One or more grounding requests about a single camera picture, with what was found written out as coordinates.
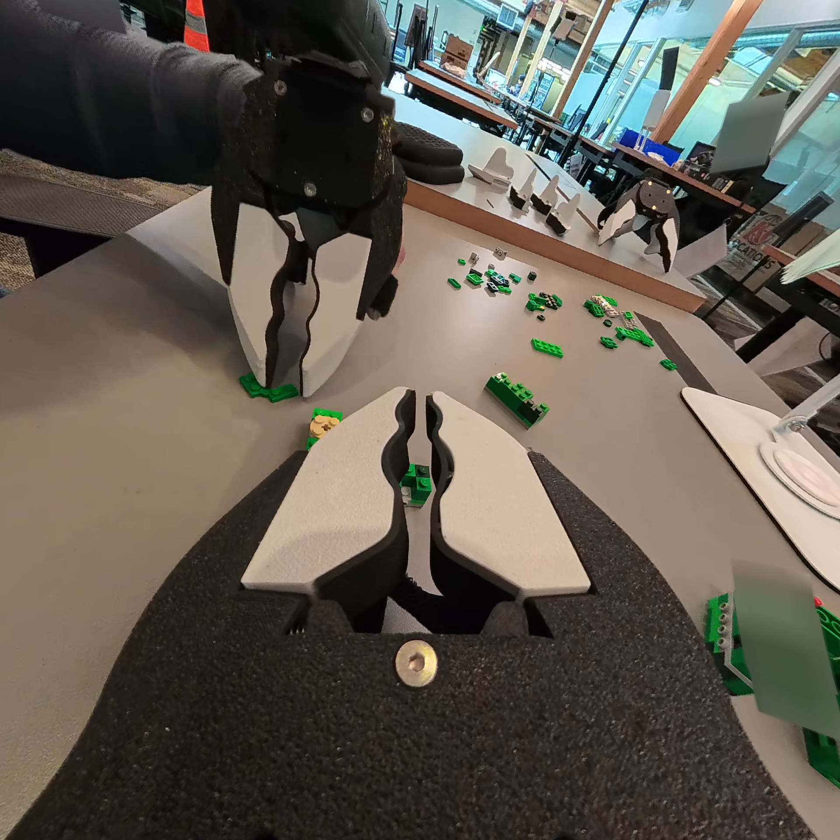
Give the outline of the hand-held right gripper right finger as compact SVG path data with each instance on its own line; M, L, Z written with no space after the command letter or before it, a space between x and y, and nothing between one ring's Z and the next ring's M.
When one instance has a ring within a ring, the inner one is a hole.
M426 399L435 484L429 568L460 631L501 603L584 595L592 582L532 453L444 392Z

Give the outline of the thin black pole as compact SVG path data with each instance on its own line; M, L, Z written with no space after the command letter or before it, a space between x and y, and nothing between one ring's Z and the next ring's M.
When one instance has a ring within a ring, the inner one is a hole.
M612 77L615 73L616 65L620 60L622 53L624 52L625 48L627 47L628 42L631 40L632 35L634 33L635 28L637 27L639 21L647 14L648 7L653 4L656 5L656 2L651 1L639 1L639 2L631 2L632 11L634 11L633 20L628 26L626 33L616 48L616 51L611 58L610 64L605 68L605 73L603 73L602 78L599 81L598 87L594 90L594 94L590 101L587 103L587 107L581 116L581 120L579 121L578 125L575 127L575 130L572 134L572 138L568 143L567 152L568 154L573 153L573 149L575 145L579 142L581 136L585 133L585 129L588 124L590 124L591 116L593 111L595 110L595 106L602 98L602 94L604 90L609 86Z

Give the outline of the large green brick model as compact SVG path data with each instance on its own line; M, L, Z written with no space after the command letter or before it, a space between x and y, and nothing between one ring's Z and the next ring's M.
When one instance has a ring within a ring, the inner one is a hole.
M832 669L835 687L839 688L839 619L814 596L817 614ZM752 696L753 684L742 648L734 595L725 592L707 602L705 643L715 662L722 683L732 697ZM830 784L839 787L838 741L817 731L803 728L808 763Z

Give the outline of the green and white brick cluster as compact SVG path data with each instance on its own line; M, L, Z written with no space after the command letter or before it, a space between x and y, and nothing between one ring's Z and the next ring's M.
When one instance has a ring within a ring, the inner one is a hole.
M434 491L430 467L412 463L400 482L406 507L421 508Z

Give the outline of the white round stand base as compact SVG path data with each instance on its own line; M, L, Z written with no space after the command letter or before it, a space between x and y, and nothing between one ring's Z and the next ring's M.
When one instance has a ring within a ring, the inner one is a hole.
M783 443L762 443L759 454L768 469L792 493L812 507L838 518L838 479L827 468Z

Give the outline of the blue bin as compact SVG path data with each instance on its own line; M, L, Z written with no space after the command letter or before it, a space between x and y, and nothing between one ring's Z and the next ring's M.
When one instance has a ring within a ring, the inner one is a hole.
M683 154L683 149L681 148L669 145L668 143L654 142L645 133L640 133L632 129L625 129L615 143L642 152L647 156L653 155L667 165L676 163Z

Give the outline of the orange reflective vest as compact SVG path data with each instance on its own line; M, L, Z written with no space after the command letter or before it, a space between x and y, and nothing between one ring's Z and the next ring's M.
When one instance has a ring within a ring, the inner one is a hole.
M210 53L207 21L202 0L185 1L184 43L198 51Z

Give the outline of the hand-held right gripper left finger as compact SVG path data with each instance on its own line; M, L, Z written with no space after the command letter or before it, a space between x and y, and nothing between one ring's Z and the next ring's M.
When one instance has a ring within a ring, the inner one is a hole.
M409 534L401 480L416 394L395 387L315 444L248 564L248 591L338 603L354 623L406 574Z

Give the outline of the idle black and white gripper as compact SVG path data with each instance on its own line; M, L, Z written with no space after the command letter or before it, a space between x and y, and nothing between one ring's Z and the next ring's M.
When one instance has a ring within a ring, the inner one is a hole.
M679 248L680 217L674 187L655 169L646 169L640 180L597 218L598 245L627 233L647 237L645 254L658 254L664 272L670 272Z

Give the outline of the long background workbench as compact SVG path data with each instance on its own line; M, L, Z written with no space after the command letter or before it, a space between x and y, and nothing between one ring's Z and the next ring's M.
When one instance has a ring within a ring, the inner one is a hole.
M497 136L516 130L515 119L496 104L423 70L404 74L407 96L458 120L467 120Z

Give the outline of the wooden post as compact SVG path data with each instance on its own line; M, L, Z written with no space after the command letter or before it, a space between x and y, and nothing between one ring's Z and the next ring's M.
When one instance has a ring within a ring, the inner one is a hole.
M651 135L654 142L671 141L686 115L706 89L709 79L723 68L735 41L761 5L762 1L731 1L719 26L658 121Z
M579 80L581 73L583 72L586 62L590 58L592 54L592 49L594 48L595 42L602 31L604 24L612 12L613 6L615 1L602 1L594 15L594 18L591 22L591 25L584 37L583 43L578 51L576 58L574 59L574 63L570 70L569 79L565 82L560 95L555 102L554 109L552 111L552 116L556 119L560 119L562 112L571 97L571 93L574 90L574 87Z

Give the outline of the wood-edged grey table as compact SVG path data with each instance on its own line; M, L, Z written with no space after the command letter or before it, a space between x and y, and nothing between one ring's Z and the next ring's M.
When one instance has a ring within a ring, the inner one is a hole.
M517 210L507 187L486 184L472 175L453 185L410 181L408 205L684 312L696 312L706 302L687 278L674 269L665 272L659 257L646 255L645 243L635 234L599 245L596 219L603 205L563 168L544 159L534 162L513 143L400 94L395 95L395 116L400 122L456 144L464 153L464 167L483 166L493 153L504 150L515 186L535 174L534 192L541 193L556 178L562 202L581 197L574 221L562 236L555 234L534 208Z

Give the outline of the grey monitor back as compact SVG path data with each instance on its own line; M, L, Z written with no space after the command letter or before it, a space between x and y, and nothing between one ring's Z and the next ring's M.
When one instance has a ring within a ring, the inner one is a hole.
M709 174L749 170L767 164L789 95L774 93L728 105Z

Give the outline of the black mesh cushion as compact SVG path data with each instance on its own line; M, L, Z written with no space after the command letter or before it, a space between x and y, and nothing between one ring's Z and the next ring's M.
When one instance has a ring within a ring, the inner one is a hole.
M459 164L433 165L399 158L395 160L400 162L407 178L426 185L446 186L462 183L465 179L465 170Z
M403 161L435 167L452 167L462 164L464 153L450 143L405 122L394 124L393 152Z

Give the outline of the scatter of small loose bricks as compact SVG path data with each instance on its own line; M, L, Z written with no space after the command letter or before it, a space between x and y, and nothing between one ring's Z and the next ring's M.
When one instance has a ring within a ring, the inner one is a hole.
M468 259L458 258L457 266L466 269L465 276L462 280L450 276L446 279L447 285L454 290L467 286L482 289L494 297L509 297L513 288L523 280L533 283L538 278L535 270L529 271L526 276L515 271L506 274L492 263L480 269L478 262L477 253L472 253ZM524 310L531 313L537 322L545 322L545 313L557 312L563 304L563 300L554 292L530 290L527 293ZM632 310L619 309L614 298L595 294L584 299L583 308L607 331L607 334L598 338L598 343L604 349L617 350L624 342L635 343L648 349L655 347L656 342L641 327L636 313Z

